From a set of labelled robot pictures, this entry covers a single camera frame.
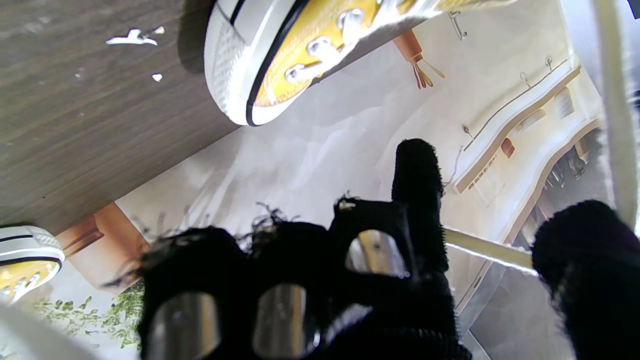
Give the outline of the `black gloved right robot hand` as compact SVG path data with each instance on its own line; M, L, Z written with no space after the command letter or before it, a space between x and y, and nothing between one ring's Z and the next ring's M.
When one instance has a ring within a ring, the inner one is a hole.
M397 146L391 202L343 196L329 228L254 221L242 240L189 228L142 255L142 360L471 360L446 278L442 177ZM639 358L639 240L586 200L535 233L532 266L578 360Z

